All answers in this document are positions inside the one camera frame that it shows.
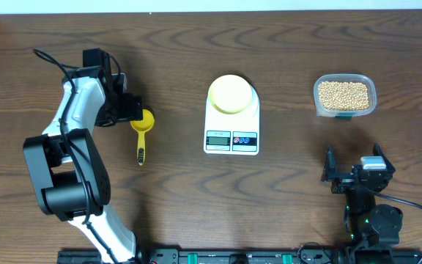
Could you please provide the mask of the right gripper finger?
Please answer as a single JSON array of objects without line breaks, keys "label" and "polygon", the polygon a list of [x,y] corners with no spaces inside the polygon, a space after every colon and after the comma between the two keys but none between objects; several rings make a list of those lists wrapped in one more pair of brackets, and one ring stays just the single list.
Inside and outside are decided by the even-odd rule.
[{"label": "right gripper finger", "polygon": [[386,165],[386,169],[394,169],[394,166],[392,165],[392,163],[386,158],[384,152],[382,151],[380,145],[378,143],[376,143],[373,146],[373,155],[374,156],[379,156],[382,157],[383,161],[385,162]]},{"label": "right gripper finger", "polygon": [[326,149],[325,166],[323,169],[323,179],[333,180],[336,175],[336,160],[333,152],[333,148],[328,146]]}]

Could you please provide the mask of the yellow plastic measuring scoop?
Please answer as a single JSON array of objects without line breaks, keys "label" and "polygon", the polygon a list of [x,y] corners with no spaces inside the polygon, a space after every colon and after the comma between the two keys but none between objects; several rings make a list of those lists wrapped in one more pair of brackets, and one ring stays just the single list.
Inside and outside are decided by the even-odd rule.
[{"label": "yellow plastic measuring scoop", "polygon": [[149,132],[150,130],[152,130],[155,124],[154,115],[150,110],[143,109],[142,114],[143,114],[142,120],[130,121],[131,127],[138,134],[136,157],[137,157],[137,162],[140,166],[144,165],[144,162],[146,159],[146,139],[145,139],[146,132]]}]

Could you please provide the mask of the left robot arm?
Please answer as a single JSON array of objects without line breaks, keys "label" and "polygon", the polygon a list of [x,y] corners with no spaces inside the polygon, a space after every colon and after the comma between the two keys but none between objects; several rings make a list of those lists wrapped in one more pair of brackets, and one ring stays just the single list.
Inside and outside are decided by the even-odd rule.
[{"label": "left robot arm", "polygon": [[141,98],[127,92],[126,75],[112,72],[118,62],[100,48],[85,50],[80,67],[33,52],[64,74],[56,115],[41,135],[23,143],[40,210],[78,228],[102,263],[148,263],[148,252],[110,204],[111,183],[92,138],[96,127],[142,120]]}]

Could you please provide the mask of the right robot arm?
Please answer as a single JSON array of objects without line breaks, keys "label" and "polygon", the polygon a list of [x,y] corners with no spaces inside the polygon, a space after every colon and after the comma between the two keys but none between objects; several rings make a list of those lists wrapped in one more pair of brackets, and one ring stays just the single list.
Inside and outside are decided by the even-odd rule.
[{"label": "right robot arm", "polygon": [[364,249],[398,244],[402,211],[390,205],[377,204],[375,200],[396,171],[380,146],[375,144],[373,154],[363,156],[360,164],[353,165],[350,172],[337,170],[331,146],[327,147],[325,155],[322,180],[331,183],[333,194],[345,196],[346,228],[352,234],[353,242]]}]

